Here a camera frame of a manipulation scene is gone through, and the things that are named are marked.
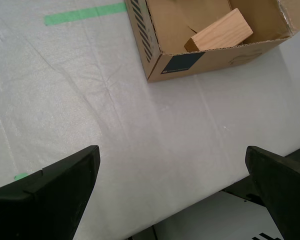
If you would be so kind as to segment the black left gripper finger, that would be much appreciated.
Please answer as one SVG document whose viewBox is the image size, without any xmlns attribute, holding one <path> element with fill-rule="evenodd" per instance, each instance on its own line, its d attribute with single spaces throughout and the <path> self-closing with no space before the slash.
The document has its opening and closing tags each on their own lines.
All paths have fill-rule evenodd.
<svg viewBox="0 0 300 240">
<path fill-rule="evenodd" d="M 0 187 L 0 240 L 71 240 L 93 192 L 100 149 L 86 147 Z"/>
<path fill-rule="evenodd" d="M 245 164 L 285 240 L 300 240 L 300 149 L 287 156 L 248 146 Z"/>
</svg>

